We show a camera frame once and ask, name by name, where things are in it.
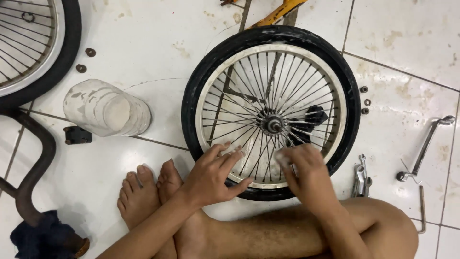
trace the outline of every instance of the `person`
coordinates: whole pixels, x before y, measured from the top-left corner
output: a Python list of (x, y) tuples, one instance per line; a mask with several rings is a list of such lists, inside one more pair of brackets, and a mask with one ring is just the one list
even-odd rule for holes
[(244, 156), (241, 148), (220, 155), (229, 145), (207, 150), (185, 183), (172, 160), (156, 184), (145, 166), (128, 173), (117, 205), (129, 233), (98, 259), (414, 258), (412, 221), (381, 200), (339, 201), (321, 153), (309, 144), (279, 151), (297, 167), (298, 176), (290, 166), (282, 170), (301, 205), (230, 222), (210, 218), (202, 207), (231, 200), (251, 183), (225, 186)]

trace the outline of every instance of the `bicycle wheel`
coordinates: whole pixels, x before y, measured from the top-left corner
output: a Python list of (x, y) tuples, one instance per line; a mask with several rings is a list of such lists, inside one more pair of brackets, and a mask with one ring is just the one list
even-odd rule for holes
[(54, 87), (71, 68), (80, 39), (78, 0), (0, 1), (0, 108)]
[(332, 175), (356, 138), (360, 106), (334, 47), (300, 28), (264, 26), (230, 37), (199, 63), (185, 89), (182, 129), (195, 160), (213, 143), (243, 147), (225, 183), (252, 177), (240, 198), (284, 200), (294, 195), (274, 152), (311, 143)]

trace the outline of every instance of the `foot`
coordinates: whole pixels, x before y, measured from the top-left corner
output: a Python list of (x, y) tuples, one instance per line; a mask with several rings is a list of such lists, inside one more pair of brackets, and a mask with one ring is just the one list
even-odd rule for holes
[(161, 205), (152, 171), (143, 165), (138, 166), (137, 171), (137, 174), (133, 172), (127, 174), (117, 201), (121, 217), (130, 231)]
[[(157, 187), (160, 202), (166, 203), (183, 184), (173, 160), (165, 162), (158, 177)], [(212, 258), (212, 240), (209, 237), (209, 224), (212, 221), (203, 210), (197, 211), (182, 225), (174, 235), (178, 258)]]

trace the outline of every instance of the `fingernail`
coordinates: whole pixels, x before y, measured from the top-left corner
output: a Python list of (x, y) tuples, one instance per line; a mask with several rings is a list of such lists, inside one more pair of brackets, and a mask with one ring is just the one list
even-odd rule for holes
[(136, 169), (137, 169), (137, 170), (139, 171), (139, 173), (141, 173), (141, 174), (143, 174), (143, 173), (145, 172), (145, 168), (144, 168), (143, 165), (138, 165)]

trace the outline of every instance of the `left hand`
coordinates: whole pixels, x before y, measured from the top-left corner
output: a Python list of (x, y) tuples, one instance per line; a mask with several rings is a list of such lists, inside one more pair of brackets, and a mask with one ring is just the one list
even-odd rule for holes
[(187, 181), (180, 188), (185, 192), (186, 197), (190, 197), (197, 206), (229, 201), (244, 192), (252, 179), (246, 178), (237, 185), (228, 188), (225, 185), (230, 170), (235, 164), (244, 157), (241, 147), (222, 155), (218, 154), (225, 151), (230, 146), (230, 142), (214, 144), (208, 149), (195, 163)]

